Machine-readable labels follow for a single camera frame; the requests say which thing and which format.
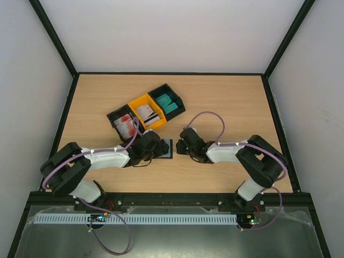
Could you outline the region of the black leather card holder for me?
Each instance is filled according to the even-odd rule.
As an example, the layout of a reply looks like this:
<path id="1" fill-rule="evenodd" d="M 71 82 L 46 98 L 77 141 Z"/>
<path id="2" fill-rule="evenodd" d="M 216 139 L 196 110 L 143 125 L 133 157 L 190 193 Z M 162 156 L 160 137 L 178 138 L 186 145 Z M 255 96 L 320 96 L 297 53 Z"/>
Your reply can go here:
<path id="1" fill-rule="evenodd" d="M 172 159 L 173 158 L 173 140 L 164 139 L 164 141 L 168 145 L 168 152 L 164 155 L 159 156 L 159 159 Z"/>

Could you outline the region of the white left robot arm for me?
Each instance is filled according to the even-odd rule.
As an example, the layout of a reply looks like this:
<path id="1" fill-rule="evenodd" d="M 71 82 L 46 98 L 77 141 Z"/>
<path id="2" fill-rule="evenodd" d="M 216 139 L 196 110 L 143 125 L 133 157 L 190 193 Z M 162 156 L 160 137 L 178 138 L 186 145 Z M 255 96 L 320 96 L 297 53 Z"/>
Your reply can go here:
<path id="1" fill-rule="evenodd" d="M 42 188 L 55 197 L 73 196 L 101 207 L 106 193 L 95 180 L 86 180 L 88 172 L 105 168 L 139 168 L 141 162 L 171 159 L 173 141 L 162 139 L 154 131 L 147 131 L 137 139 L 112 148 L 88 149 L 70 142 L 50 157 L 40 168 L 44 178 Z"/>

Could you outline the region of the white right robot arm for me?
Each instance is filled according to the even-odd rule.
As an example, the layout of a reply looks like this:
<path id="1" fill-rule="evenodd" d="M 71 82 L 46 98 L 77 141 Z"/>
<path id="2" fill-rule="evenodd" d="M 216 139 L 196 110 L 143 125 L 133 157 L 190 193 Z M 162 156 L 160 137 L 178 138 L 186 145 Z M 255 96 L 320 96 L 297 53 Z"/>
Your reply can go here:
<path id="1" fill-rule="evenodd" d="M 176 150 L 177 154 L 187 155 L 198 163 L 240 163 L 249 175 L 234 195 L 234 204 L 242 211 L 253 205 L 258 194 L 272 188 L 288 173 L 285 156 L 259 135 L 241 142 L 205 142 L 193 128 L 185 128 Z"/>

